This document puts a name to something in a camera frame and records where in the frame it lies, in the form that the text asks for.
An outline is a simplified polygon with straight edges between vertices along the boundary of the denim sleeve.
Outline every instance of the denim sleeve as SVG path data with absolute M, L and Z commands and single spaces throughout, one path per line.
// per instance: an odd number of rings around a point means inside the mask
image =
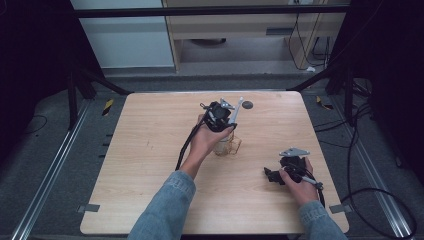
M 173 172 L 133 226 L 128 239 L 180 239 L 196 186 L 185 172 Z
M 306 239 L 347 239 L 321 202 L 306 203 L 300 207 L 299 215 L 300 221 L 305 226 Z

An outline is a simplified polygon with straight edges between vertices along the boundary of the person's left hand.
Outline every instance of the person's left hand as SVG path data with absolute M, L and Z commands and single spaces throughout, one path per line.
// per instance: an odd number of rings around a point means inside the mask
M 202 118 L 203 114 L 200 114 L 197 122 L 199 123 Z M 233 130 L 234 127 L 228 127 L 222 132 L 212 132 L 206 124 L 203 124 L 191 140 L 190 155 L 195 154 L 199 158 L 205 158 L 212 152 L 215 144 L 228 137 Z

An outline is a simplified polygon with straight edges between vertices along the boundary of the gray carpet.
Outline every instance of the gray carpet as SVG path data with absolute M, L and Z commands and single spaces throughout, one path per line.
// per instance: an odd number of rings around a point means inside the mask
M 248 89 L 285 89 L 293 87 L 308 75 L 228 75 L 228 76 L 185 76 L 142 79 L 111 79 L 127 90 L 144 91 L 197 91 L 197 90 L 248 90 Z M 83 215 L 77 212 L 80 205 L 88 203 L 94 183 L 100 171 L 103 156 L 107 151 L 110 134 L 113 134 L 117 120 L 125 102 L 110 90 L 95 84 L 98 94 L 90 101 L 89 111 L 82 129 L 71 149 L 55 185 L 35 223 L 31 237 L 33 239 L 82 239 L 124 238 L 125 236 L 84 236 L 80 230 Z M 316 95 L 322 94 L 322 88 L 315 86 L 303 93 L 305 105 L 314 125 L 340 120 L 336 110 L 327 110 L 316 103 Z M 107 116 L 102 111 L 108 99 L 114 104 Z M 364 102 L 356 98 L 356 105 Z M 8 239 L 31 203 L 38 186 L 43 180 L 56 151 L 58 150 L 68 127 L 67 93 L 60 92 L 41 101 L 36 115 L 28 127 L 28 134 L 22 135 L 20 143 L 13 150 L 12 164 L 2 169 L 0 177 L 0 236 Z M 394 154 L 387 145 L 378 125 L 365 115 L 359 120 L 359 135 L 367 148 L 370 158 L 378 168 L 390 191 L 401 198 L 414 213 L 419 223 L 424 222 L 422 202 L 424 188 L 409 169 L 397 168 Z M 317 133 L 321 147 L 334 179 L 339 196 L 347 191 L 347 154 L 350 143 L 346 129 L 342 126 L 331 131 Z M 369 187 L 370 183 L 355 153 L 351 159 L 352 189 Z M 355 203 L 364 217 L 378 229 L 392 234 L 374 193 L 365 193 L 355 197 Z M 368 227 L 356 213 L 347 214 L 350 239 L 386 239 Z M 424 239 L 424 229 L 419 226 L 416 239 Z

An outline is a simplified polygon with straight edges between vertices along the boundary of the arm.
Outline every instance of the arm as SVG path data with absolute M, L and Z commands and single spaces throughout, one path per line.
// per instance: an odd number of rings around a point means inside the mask
M 194 178 L 214 145 L 233 128 L 214 133 L 206 125 L 193 137 L 190 152 L 180 169 L 173 172 L 155 194 L 132 228 L 128 239 L 180 239 L 196 186 Z
M 305 162 L 306 168 L 312 173 L 309 159 L 306 158 Z M 306 239 L 347 239 L 318 201 L 315 186 L 305 181 L 294 182 L 283 169 L 280 169 L 280 175 L 300 207 L 299 216 L 305 227 Z

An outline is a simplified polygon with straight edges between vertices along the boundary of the table surface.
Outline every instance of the table surface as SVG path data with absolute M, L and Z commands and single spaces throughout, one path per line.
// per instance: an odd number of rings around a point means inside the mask
M 89 202 L 100 208 L 84 213 L 81 231 L 128 234 L 174 171 L 197 116 L 204 113 L 200 103 L 209 105 L 221 97 L 233 105 L 243 97 L 254 106 L 240 108 L 238 113 L 234 131 L 242 140 L 238 152 L 226 156 L 211 153 L 203 162 L 183 233 L 303 233 L 289 190 L 270 183 L 264 174 L 264 167 L 279 169 L 279 153 L 290 147 L 310 151 L 314 176 L 324 184 L 327 211 L 347 232 L 345 214 L 332 214 L 328 209 L 340 200 L 302 96 L 284 91 L 129 95 Z

